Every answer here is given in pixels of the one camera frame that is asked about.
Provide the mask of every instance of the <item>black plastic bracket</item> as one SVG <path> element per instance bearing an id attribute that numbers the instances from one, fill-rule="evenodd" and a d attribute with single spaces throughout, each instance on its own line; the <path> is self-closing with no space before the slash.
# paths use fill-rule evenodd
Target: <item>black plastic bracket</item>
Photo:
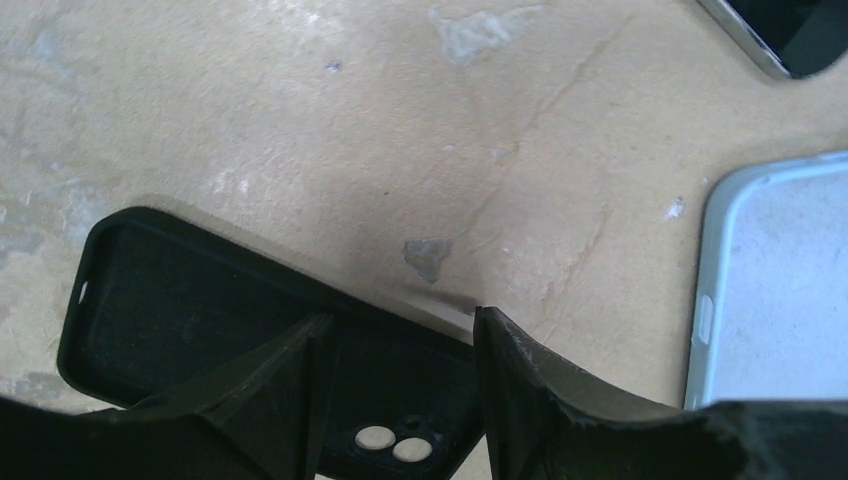
<path id="1" fill-rule="evenodd" d="M 845 478 L 848 403 L 722 402 L 684 412 L 617 388 L 497 308 L 474 348 L 494 480 Z"/>
<path id="2" fill-rule="evenodd" d="M 446 479 L 485 418 L 495 480 L 848 471 L 846 402 L 683 412 L 593 376 L 497 308 L 477 309 L 474 363 L 471 353 L 170 215 L 130 209 L 89 237 L 59 354 L 74 386 L 128 409 L 71 416 L 0 398 L 0 465 L 13 479 Z M 354 438 L 372 425 L 432 453 L 405 462 L 388 445 L 369 450 Z"/>
<path id="3" fill-rule="evenodd" d="M 326 374 L 318 471 L 351 480 L 449 478 L 483 434 L 469 345 L 161 211 L 130 208 L 92 229 L 59 370 L 76 389 L 132 407 L 315 314 L 332 315 L 339 338 L 335 369 Z M 408 462 L 391 446 L 363 448 L 354 439 L 369 426 L 392 430 L 395 444 L 421 439 L 432 453 Z"/>

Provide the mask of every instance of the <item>paint stain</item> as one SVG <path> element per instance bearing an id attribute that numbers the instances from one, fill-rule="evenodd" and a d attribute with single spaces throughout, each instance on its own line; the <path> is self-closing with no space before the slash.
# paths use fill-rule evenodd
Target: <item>paint stain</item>
<path id="1" fill-rule="evenodd" d="M 43 62 L 59 62 L 62 59 L 56 29 L 52 25 L 45 26 L 38 33 L 32 45 L 32 53 Z"/>
<path id="2" fill-rule="evenodd" d="M 327 66 L 324 67 L 324 70 L 326 70 L 327 73 L 339 73 L 339 72 L 341 72 L 342 71 L 341 60 L 333 60 L 332 62 L 328 63 Z"/>
<path id="3" fill-rule="evenodd" d="M 492 148 L 489 149 L 489 151 L 492 153 L 492 158 L 495 159 L 495 163 L 498 165 L 503 165 L 509 155 L 509 150 L 503 148 Z"/>
<path id="4" fill-rule="evenodd" d="M 442 54 L 454 65 L 471 65 L 482 52 L 509 45 L 542 10 L 541 5 L 533 5 L 513 8 L 503 15 L 483 10 L 449 19 L 431 8 L 429 17 L 442 38 Z"/>
<path id="5" fill-rule="evenodd" d="M 403 261 L 430 285 L 439 280 L 442 262 L 450 256 L 453 242 L 446 238 L 419 238 L 403 245 Z"/>
<path id="6" fill-rule="evenodd" d="M 67 388 L 62 377 L 53 373 L 29 372 L 16 380 L 0 379 L 0 393 L 34 405 L 55 402 Z"/>
<path id="7" fill-rule="evenodd" d="M 34 254 L 48 235 L 84 245 L 91 227 L 107 213 L 108 187 L 88 181 L 0 200 L 0 268 L 12 253 Z"/>
<path id="8" fill-rule="evenodd" d="M 346 2 L 325 0 L 254 0 L 253 18 L 282 27 L 282 33 L 297 45 L 320 40 L 339 43 L 346 36 L 341 19 L 349 16 Z"/>
<path id="9" fill-rule="evenodd" d="M 247 195 L 250 192 L 250 179 L 240 176 L 236 169 L 225 168 L 207 182 L 207 188 L 215 194 L 238 192 Z"/>
<path id="10" fill-rule="evenodd" d="M 668 210 L 665 212 L 666 220 L 673 220 L 675 218 L 680 218 L 683 216 L 683 211 L 686 209 L 686 204 L 683 203 L 683 197 L 677 197 L 672 202 L 671 206 L 668 207 Z"/>
<path id="11" fill-rule="evenodd" d="M 44 235 L 35 227 L 37 212 L 21 202 L 0 200 L 0 213 L 0 268 L 3 268 L 12 253 L 35 253 L 44 243 Z"/>

